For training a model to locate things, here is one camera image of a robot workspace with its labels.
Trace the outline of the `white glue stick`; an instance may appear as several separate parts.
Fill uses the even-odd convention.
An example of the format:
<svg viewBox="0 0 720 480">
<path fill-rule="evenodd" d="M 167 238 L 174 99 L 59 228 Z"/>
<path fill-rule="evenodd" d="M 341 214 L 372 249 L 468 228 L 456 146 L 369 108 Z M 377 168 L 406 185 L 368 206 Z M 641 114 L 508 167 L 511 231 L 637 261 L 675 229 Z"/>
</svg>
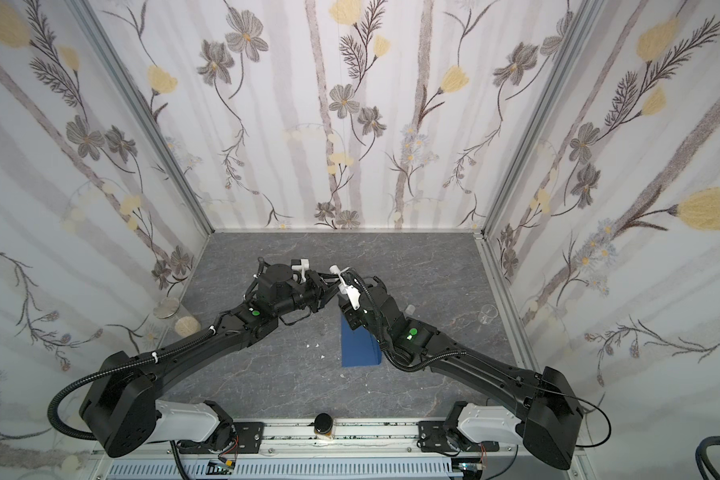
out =
<svg viewBox="0 0 720 480">
<path fill-rule="evenodd" d="M 343 287 L 347 286 L 347 283 L 343 277 L 343 273 L 345 272 L 345 269 L 340 269 L 337 265 L 331 265 L 329 271 L 332 274 L 337 276 L 337 278 L 339 279 L 339 281 Z"/>
</svg>

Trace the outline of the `dark blue envelope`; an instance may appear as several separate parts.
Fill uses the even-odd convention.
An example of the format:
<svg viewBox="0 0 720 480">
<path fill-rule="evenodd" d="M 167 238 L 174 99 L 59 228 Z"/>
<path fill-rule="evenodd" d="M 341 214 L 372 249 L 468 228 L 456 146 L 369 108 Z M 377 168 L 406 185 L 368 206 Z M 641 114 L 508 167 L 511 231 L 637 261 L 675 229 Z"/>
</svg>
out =
<svg viewBox="0 0 720 480">
<path fill-rule="evenodd" d="M 377 340 L 365 329 L 352 330 L 341 316 L 341 365 L 343 368 L 371 367 L 381 364 L 382 352 Z"/>
</svg>

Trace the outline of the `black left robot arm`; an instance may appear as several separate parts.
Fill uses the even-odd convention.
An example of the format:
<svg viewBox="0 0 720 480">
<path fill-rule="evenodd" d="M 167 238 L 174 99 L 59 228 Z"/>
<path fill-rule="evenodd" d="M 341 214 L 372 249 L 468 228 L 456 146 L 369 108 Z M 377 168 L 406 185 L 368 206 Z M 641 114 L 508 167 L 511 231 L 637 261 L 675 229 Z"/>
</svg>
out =
<svg viewBox="0 0 720 480">
<path fill-rule="evenodd" d="M 249 348 L 294 311 L 313 314 L 334 297 L 359 306 L 359 291 L 338 267 L 328 273 L 307 262 L 269 264 L 258 271 L 242 302 L 218 314 L 207 328 L 166 347 L 130 357 L 110 355 L 100 369 L 62 388 L 47 418 L 57 432 L 98 442 L 114 458 L 145 443 L 190 440 L 209 443 L 231 427 L 217 403 L 204 401 L 173 414 L 159 401 L 177 383 L 223 357 Z"/>
</svg>

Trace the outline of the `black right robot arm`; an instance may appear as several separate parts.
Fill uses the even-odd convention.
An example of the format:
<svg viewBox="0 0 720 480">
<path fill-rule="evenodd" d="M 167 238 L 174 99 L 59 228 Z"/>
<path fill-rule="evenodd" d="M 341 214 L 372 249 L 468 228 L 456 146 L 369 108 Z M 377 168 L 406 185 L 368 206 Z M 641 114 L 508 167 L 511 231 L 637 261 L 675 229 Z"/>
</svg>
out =
<svg viewBox="0 0 720 480">
<path fill-rule="evenodd" d="M 406 316 L 386 288 L 342 280 L 334 287 L 351 329 L 365 328 L 396 369 L 429 369 L 493 399 L 519 420 L 514 432 L 523 446 L 550 467 L 571 467 L 583 408 L 565 375 L 539 373 L 470 349 L 435 326 Z"/>
</svg>

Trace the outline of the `clear glass cup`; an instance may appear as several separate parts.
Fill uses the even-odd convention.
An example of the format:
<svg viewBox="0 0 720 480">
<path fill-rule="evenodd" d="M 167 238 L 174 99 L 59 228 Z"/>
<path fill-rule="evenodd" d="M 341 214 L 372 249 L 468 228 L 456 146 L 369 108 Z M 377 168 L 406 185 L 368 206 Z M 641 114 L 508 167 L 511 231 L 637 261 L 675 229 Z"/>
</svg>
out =
<svg viewBox="0 0 720 480">
<path fill-rule="evenodd" d="M 499 312 L 494 304 L 485 304 L 478 314 L 478 321 L 482 325 L 490 325 L 499 317 Z"/>
</svg>

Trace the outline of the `glass jar with cork lid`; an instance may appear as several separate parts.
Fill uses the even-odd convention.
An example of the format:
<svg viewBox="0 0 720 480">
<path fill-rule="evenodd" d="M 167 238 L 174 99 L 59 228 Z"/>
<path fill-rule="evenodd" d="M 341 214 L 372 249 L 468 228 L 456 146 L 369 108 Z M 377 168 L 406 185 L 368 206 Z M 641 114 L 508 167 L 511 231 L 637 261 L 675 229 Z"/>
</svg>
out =
<svg viewBox="0 0 720 480">
<path fill-rule="evenodd" d="M 160 300 L 152 311 L 154 317 L 170 327 L 179 337 L 186 338 L 198 333 L 202 326 L 175 297 Z"/>
</svg>

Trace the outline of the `black cylinder on rail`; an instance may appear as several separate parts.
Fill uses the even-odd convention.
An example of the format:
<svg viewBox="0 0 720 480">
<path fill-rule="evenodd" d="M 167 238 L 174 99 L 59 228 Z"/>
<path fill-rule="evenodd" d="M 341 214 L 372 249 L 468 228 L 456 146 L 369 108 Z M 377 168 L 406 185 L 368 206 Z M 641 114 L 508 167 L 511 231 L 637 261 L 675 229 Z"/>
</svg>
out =
<svg viewBox="0 0 720 480">
<path fill-rule="evenodd" d="M 319 413 L 313 421 L 313 431 L 318 439 L 331 440 L 334 431 L 334 419 L 328 413 Z"/>
</svg>

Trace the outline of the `aluminium mounting rail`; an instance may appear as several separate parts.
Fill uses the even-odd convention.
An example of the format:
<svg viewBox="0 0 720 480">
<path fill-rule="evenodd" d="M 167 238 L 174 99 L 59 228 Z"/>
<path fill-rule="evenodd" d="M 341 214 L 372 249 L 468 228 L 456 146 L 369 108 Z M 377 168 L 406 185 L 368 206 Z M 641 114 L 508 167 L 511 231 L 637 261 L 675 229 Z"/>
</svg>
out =
<svg viewBox="0 0 720 480">
<path fill-rule="evenodd" d="M 146 440 L 127 433 L 104 451 L 112 458 L 146 454 L 175 441 L 181 453 L 241 455 L 261 458 L 338 458 L 465 456 L 479 457 L 502 448 L 530 453 L 515 427 L 519 420 L 497 407 L 480 407 L 468 419 L 473 437 L 455 420 L 443 418 L 336 418 L 328 433 L 318 433 L 310 419 L 242 419 L 221 423 L 201 440 L 194 420 L 164 422 Z"/>
</svg>

